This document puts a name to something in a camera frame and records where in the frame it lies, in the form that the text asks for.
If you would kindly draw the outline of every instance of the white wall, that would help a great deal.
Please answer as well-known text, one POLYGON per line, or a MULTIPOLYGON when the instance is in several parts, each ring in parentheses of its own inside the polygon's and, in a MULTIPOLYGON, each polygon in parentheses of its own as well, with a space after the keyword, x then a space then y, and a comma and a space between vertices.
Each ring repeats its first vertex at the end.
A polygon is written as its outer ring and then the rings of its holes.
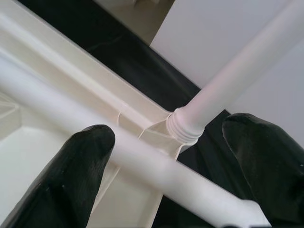
MULTIPOLYGON (((151 47, 203 87, 287 0, 176 0, 151 47)), ((271 121, 304 147, 304 41, 233 104, 271 121)))

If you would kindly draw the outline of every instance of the plastic tray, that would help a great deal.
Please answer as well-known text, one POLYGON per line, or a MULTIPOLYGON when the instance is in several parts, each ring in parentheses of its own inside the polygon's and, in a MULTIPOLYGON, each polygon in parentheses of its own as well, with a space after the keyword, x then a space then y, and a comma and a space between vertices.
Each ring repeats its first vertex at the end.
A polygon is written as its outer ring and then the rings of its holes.
MULTIPOLYGON (((176 159, 170 114, 27 9, 0 2, 0 55, 176 159)), ((0 96, 0 223, 69 135, 0 96)), ((108 163, 88 228, 151 227, 162 193, 108 163)))

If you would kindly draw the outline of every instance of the black surface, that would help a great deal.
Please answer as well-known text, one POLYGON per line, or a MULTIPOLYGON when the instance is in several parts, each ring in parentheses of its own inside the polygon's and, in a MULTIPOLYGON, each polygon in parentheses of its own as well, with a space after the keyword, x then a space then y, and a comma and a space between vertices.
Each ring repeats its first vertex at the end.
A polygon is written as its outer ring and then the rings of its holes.
POLYGON ((19 0, 169 111, 199 89, 91 0, 19 0))
MULTIPOLYGON (((173 111, 198 91, 191 81, 91 0, 19 0, 53 27, 108 66, 146 96, 173 111)), ((235 156, 227 147, 221 125, 223 111, 199 142, 178 160, 231 193, 253 196, 235 156)), ((188 227, 206 223, 163 197, 153 227, 188 227)))

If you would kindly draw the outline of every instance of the white plastic rod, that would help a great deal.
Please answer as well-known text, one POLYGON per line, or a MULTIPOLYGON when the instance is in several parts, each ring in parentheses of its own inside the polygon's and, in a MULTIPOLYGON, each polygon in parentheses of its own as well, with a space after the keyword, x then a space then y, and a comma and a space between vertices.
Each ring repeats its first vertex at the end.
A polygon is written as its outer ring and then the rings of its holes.
POLYGON ((93 124, 110 126, 116 137, 111 161, 215 227, 270 226, 259 205, 241 200, 108 122, 0 56, 0 89, 73 134, 93 124))
POLYGON ((303 37, 304 0, 293 0, 185 107, 175 110, 167 121, 171 135, 194 142, 215 116, 303 37))

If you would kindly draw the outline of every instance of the white plastic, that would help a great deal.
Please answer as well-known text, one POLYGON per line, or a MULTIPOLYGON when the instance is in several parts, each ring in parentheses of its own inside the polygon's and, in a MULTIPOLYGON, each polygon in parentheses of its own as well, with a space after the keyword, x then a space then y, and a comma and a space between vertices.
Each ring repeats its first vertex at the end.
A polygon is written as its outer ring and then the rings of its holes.
POLYGON ((258 204, 233 196, 100 115, 0 58, 0 88, 69 133, 93 124, 115 132, 110 159, 216 227, 269 225, 258 204))
MULTIPOLYGON (((10 0, 0 2, 0 56, 0 88, 22 105, 21 128, 30 123, 47 130, 34 138, 40 135, 47 143, 43 135, 54 130, 62 135, 51 139, 57 147, 92 124, 114 130, 116 144, 88 228, 150 227, 163 193, 216 227, 269 225, 256 203, 238 199, 175 161, 181 148, 190 144, 167 132, 170 113, 10 0)), ((13 129, 3 146, 23 136, 11 133, 13 129)), ((39 150, 39 145, 33 146, 25 154, 32 157, 39 150)), ((32 169, 39 172, 44 162, 37 159, 32 169)), ((34 177, 21 184, 23 190, 34 177)), ((21 193, 10 191, 16 202, 21 193)))
POLYGON ((168 118, 168 131, 195 142, 205 126, 304 37, 304 1, 293 0, 185 106, 168 118))

